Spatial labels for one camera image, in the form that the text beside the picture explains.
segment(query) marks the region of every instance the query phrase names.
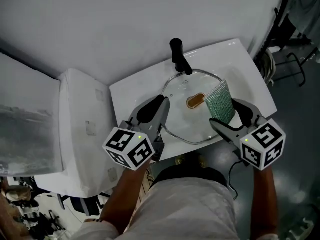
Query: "shoe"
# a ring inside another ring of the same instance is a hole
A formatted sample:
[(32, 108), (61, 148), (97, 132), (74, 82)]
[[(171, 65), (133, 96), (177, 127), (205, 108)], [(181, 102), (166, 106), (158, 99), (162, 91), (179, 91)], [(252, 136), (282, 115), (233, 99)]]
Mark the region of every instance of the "shoe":
[(202, 155), (199, 155), (198, 156), (198, 162), (199, 162), (199, 165), (201, 168), (206, 168), (207, 165), (206, 165), (206, 161), (204, 159), (204, 157)]
[(175, 157), (175, 165), (178, 166), (178, 165), (181, 165), (183, 163), (186, 162), (186, 157), (184, 154), (182, 155), (178, 155)]

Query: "white wall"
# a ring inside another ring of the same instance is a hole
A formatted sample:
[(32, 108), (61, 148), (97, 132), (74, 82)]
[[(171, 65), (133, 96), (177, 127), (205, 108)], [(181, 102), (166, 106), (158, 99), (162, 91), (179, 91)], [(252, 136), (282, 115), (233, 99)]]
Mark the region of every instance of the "white wall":
[(254, 57), (280, 2), (0, 0), (0, 39), (53, 75), (76, 68), (110, 85), (169, 58), (172, 38), (185, 51), (240, 38)]

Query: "chair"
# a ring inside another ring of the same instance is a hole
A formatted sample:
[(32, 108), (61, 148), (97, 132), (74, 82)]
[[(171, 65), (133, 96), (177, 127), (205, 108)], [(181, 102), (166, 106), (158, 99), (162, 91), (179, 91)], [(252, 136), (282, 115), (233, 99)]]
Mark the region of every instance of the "chair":
[(88, 217), (91, 215), (98, 216), (100, 215), (100, 209), (104, 207), (103, 204), (100, 204), (98, 196), (93, 196), (89, 198), (79, 198), (79, 197), (72, 197), (72, 196), (61, 196), (58, 194), (58, 200), (60, 206), (63, 210), (65, 210), (64, 201), (70, 198), (73, 208), (79, 212), (87, 215)]

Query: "glass pot lid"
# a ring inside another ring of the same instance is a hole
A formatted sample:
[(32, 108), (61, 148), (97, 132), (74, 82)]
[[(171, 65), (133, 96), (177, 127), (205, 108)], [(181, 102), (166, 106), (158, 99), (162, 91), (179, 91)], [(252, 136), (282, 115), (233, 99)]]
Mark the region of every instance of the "glass pot lid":
[(170, 111), (164, 126), (168, 134), (192, 145), (202, 144), (217, 136), (209, 123), (212, 115), (204, 97), (222, 81), (218, 76), (200, 69), (193, 69), (191, 75), (182, 72), (171, 77), (161, 93), (170, 100)]

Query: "white shirt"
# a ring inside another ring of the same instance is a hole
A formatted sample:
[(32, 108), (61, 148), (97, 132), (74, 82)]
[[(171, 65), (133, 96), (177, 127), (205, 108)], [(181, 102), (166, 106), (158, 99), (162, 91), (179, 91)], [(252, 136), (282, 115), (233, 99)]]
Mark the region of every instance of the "white shirt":
[[(103, 221), (85, 222), (72, 240), (238, 240), (229, 190), (201, 178), (175, 178), (155, 184), (136, 211), (129, 229), (119, 235)], [(274, 234), (259, 240), (277, 240)]]

